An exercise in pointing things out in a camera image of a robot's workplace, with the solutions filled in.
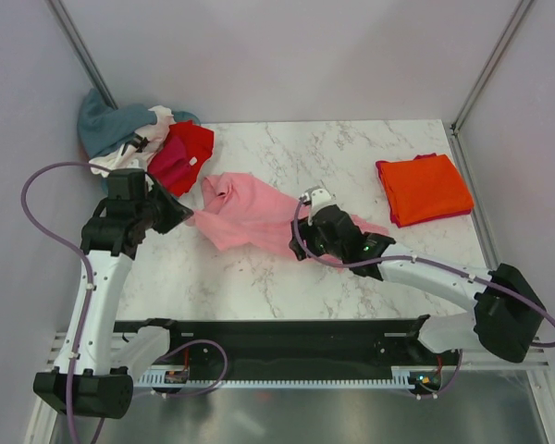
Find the white wall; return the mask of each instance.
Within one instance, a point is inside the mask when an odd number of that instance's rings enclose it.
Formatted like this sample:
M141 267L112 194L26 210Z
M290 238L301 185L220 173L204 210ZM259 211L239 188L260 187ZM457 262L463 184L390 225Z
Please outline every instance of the white wall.
M555 314L555 0L536 2L462 135L500 259Z
M0 444L20 443L79 261L37 231L19 194L38 168L78 159L76 116L90 84L43 0L0 0ZM89 173L54 172L31 190L46 225L78 241L99 195Z
M120 105L206 122L459 112L516 0L63 0Z

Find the white marble surface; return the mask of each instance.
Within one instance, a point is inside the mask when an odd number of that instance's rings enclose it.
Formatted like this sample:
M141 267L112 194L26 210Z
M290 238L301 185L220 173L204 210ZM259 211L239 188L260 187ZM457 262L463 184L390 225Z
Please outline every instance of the white marble surface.
M216 132L207 174L249 172L298 196L321 184L339 206L417 251L484 265L471 217L396 228L375 161L450 155L438 120L209 125ZM199 184L180 199L202 208ZM323 319L415 317L459 313L440 298L401 285L297 263L251 245L220 253L197 228L165 236L150 231L138 251L118 319Z

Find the clothing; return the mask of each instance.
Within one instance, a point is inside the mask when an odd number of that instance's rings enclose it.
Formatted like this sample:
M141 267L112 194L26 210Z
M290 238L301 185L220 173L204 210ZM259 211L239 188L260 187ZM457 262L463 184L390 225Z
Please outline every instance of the clothing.
M148 172L151 173L165 187L186 176L191 170L187 149L179 136L169 135L165 146L154 156Z
M250 174L224 173L202 182L204 209L188 222L223 251L252 243L272 253L295 259L288 244L290 222L298 201ZM308 209L302 209L302 217ZM362 231L388 234L386 228L351 216Z
M201 120L192 113L188 113L187 111L175 111L173 110L173 118L175 119L175 123L179 122L189 122L190 120L195 125L201 125Z
M173 114L168 108L154 106L150 110L155 112L157 118L155 124L146 125L135 130L135 134L146 139L145 147L140 148L130 143L123 143L113 153L95 157L91 160L91 163L109 169L119 169L128 167L133 160L138 160L140 165L147 167L167 138L168 127L175 122ZM93 174L100 174L104 178L108 176L108 173L96 168L91 168L91 171Z
M445 154L378 161L376 170L387 194L390 221L398 227L468 215L475 207L463 178Z
M133 138L135 130L154 125L156 120L156 113L144 105L113 109L91 89L82 101L77 127L84 151L92 159L113 153Z
M171 193L179 197L191 189L197 180L200 169L212 156L214 150L214 132L198 127L193 122L182 122L172 125L169 132L171 136L179 137L183 141L187 158L191 163L191 168L186 174L168 188Z

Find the orange shirt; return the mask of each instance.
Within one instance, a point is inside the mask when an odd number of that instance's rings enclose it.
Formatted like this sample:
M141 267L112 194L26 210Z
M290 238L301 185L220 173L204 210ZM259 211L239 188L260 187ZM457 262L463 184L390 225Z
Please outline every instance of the orange shirt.
M390 220L407 227L467 215L475 204L456 166L445 155L418 155L402 162L376 162L390 205Z

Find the gray floor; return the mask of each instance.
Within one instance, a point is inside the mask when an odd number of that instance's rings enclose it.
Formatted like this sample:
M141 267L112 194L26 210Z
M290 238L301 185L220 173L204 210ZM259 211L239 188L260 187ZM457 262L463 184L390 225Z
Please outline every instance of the gray floor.
M90 442L93 420L77 420ZM71 443L64 417L52 444ZM102 444L546 443L524 373L461 372L436 401L383 390L221 389L207 397L135 399Z

